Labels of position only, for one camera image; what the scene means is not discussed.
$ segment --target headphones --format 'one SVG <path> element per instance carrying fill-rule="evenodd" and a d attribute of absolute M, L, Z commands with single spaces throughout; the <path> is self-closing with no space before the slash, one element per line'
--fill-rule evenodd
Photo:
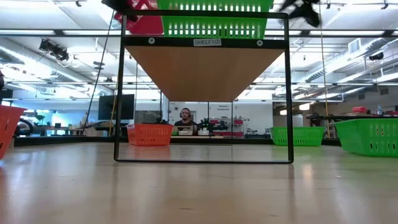
<path fill-rule="evenodd" d="M 183 110 L 187 110 L 189 112 L 188 117 L 190 118 L 191 117 L 191 111 L 188 108 L 182 108 L 182 110 L 180 111 L 180 118 L 182 118 L 182 111 Z"/>

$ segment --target shelf label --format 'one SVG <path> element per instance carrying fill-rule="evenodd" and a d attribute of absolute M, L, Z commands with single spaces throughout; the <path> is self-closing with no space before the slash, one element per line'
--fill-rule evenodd
<path fill-rule="evenodd" d="M 221 46 L 221 39 L 194 39 L 194 47 Z"/>

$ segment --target ceiling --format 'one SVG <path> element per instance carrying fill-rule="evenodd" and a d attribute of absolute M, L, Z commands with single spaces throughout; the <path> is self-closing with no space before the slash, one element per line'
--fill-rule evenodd
<path fill-rule="evenodd" d="M 384 6 L 383 0 L 351 0 L 351 1 L 321 1 L 320 8 L 318 5 L 315 6 L 314 10 L 320 12 L 323 29 L 357 29 L 357 30 L 386 30 L 386 29 L 397 29 L 398 27 L 398 1 L 388 0 L 389 7 L 385 10 L 381 8 Z M 282 0 L 275 0 L 274 7 L 271 11 L 276 11 Z M 101 4 L 101 0 L 87 0 L 80 1 L 81 7 L 78 7 L 75 1 L 61 0 L 61 1 L 41 1 L 41 0 L 30 0 L 30 1 L 13 1 L 13 0 L 2 0 L 0 1 L 0 32 L 2 30 L 9 29 L 77 29 L 77 30 L 92 30 L 92 29 L 108 29 L 109 23 L 111 22 L 112 29 L 120 29 L 118 21 L 111 21 L 112 10 L 107 6 Z M 267 21 L 267 29 L 281 29 L 282 25 L 277 20 L 269 19 Z M 303 19 L 291 20 L 290 29 L 312 29 Z M 88 84 L 71 84 L 71 86 L 61 85 L 26 85 L 18 84 L 18 81 L 38 81 L 38 80 L 51 80 L 53 82 L 75 82 L 81 80 L 83 82 L 93 82 L 96 78 L 96 65 L 93 62 L 101 61 L 102 52 L 106 45 L 105 55 L 103 59 L 103 70 L 99 78 L 100 82 L 104 82 L 107 78 L 112 78 L 112 81 L 116 81 L 116 76 L 119 70 L 119 43 L 120 38 L 110 37 L 106 41 L 105 37 L 46 37 L 51 42 L 67 48 L 70 57 L 73 60 L 69 60 L 66 63 L 57 62 L 54 57 L 44 54 L 39 50 L 39 45 L 43 37 L 28 37 L 28 36 L 13 36 L 13 37 L 0 37 L 0 47 L 11 49 L 17 52 L 18 55 L 22 55 L 31 58 L 30 64 L 41 64 L 47 68 L 56 70 L 55 75 L 47 77 L 32 77 L 27 78 L 26 74 L 21 74 L 16 77 L 16 74 L 12 78 L 8 78 L 6 81 L 15 82 L 14 85 L 8 85 L 7 88 L 14 90 L 27 90 L 31 91 L 33 97 L 34 90 L 38 90 L 39 97 L 47 97 L 48 94 L 58 96 L 58 94 L 51 93 L 57 88 L 70 90 L 70 97 L 74 97 L 76 92 L 83 93 L 77 94 L 78 97 L 84 98 L 89 97 L 93 93 L 93 85 Z M 312 37 L 294 37 L 290 38 L 290 58 L 292 68 L 292 81 L 293 82 L 304 82 L 304 78 L 307 77 L 310 72 L 319 66 L 322 66 L 322 61 L 333 60 L 337 55 L 348 50 L 348 44 L 354 41 L 356 38 L 312 38 Z M 326 82 L 336 83 L 343 78 L 350 77 L 358 72 L 369 70 L 370 67 L 376 67 L 379 64 L 394 60 L 395 54 L 397 53 L 396 44 L 391 39 L 391 44 L 383 46 L 382 49 L 374 51 L 384 52 L 383 60 L 370 61 L 365 63 L 363 55 L 350 59 L 349 62 L 341 63 L 329 71 L 326 75 Z M 125 53 L 124 62 L 124 76 L 125 82 L 139 82 L 136 85 L 124 85 L 126 93 L 130 93 L 137 87 L 141 90 L 142 96 L 137 95 L 138 98 L 160 98 L 160 91 L 156 85 L 152 83 L 152 80 L 146 75 L 145 71 L 142 70 L 141 66 L 137 66 L 137 62 L 130 57 L 129 53 Z M 387 73 L 394 73 L 394 68 L 386 68 Z M 363 74 L 358 78 L 349 80 L 348 82 L 372 82 L 372 78 L 369 78 L 369 73 Z M 381 76 L 377 72 L 373 72 L 373 78 Z M 392 82 L 394 79 L 387 79 L 386 81 Z M 275 97 L 283 97 L 284 95 L 284 56 L 281 55 L 270 67 L 268 67 L 264 73 L 259 74 L 259 78 L 255 79 L 254 82 L 262 82 L 264 86 L 251 85 L 242 94 L 241 98 L 245 100 L 258 100 L 261 99 L 261 95 L 269 93 L 270 91 L 275 94 Z M 271 85 L 270 82 L 279 83 L 278 85 Z M 323 82 L 317 78 L 312 82 Z M 113 94 L 116 85 L 100 85 L 99 91 L 96 91 L 96 95 L 101 94 Z M 347 92 L 351 89 L 358 88 L 358 86 L 332 86 L 331 92 Z M 315 86 L 296 86 L 294 87 L 294 94 L 304 94 L 304 98 L 317 97 L 322 95 L 323 87 L 319 85 Z"/>

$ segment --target red basket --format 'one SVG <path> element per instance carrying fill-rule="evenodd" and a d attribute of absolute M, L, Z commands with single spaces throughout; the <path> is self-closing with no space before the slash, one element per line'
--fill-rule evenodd
<path fill-rule="evenodd" d="M 148 0 L 127 0 L 131 7 L 138 10 L 155 9 Z M 122 14 L 116 13 L 114 16 L 119 22 L 122 22 Z M 140 35 L 162 35 L 163 23 L 161 16 L 138 16 L 137 22 L 127 20 L 126 29 L 132 34 Z"/>
<path fill-rule="evenodd" d="M 129 143 L 136 146 L 168 146 L 172 131 L 170 124 L 127 125 Z"/>
<path fill-rule="evenodd" d="M 0 105 L 0 159 L 6 153 L 24 108 Z"/>

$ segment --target black metal frame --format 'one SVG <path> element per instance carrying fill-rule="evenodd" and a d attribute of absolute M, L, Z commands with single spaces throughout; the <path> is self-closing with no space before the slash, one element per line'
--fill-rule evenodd
<path fill-rule="evenodd" d="M 120 126 L 121 126 L 121 103 L 123 89 L 123 69 L 124 69 L 124 47 L 128 45 L 140 46 L 171 46 L 171 47 L 193 47 L 194 38 L 175 38 L 175 37 L 138 37 L 126 36 L 126 16 L 122 19 L 119 73 L 118 73 L 118 94 L 116 96 L 116 132 L 114 141 L 113 159 L 117 162 L 164 162 L 164 163 L 202 163 L 202 164 L 291 164 L 294 161 L 293 149 L 293 121 L 292 121 L 292 89 L 290 74 L 290 49 L 289 49 L 289 18 L 285 13 L 279 12 L 229 12 L 229 11 L 183 11 L 183 10 L 126 10 L 122 12 L 129 16 L 201 16 L 201 17 L 239 17 L 239 18 L 264 18 L 282 19 L 284 22 L 283 40 L 261 40 L 263 44 L 257 45 L 258 40 L 241 39 L 222 39 L 222 46 L 237 48 L 262 48 L 262 49 L 284 49 L 285 53 L 285 77 L 286 77 L 286 104 L 287 104 L 287 161 L 173 161 L 173 160 L 145 160 L 145 159 L 120 159 Z"/>

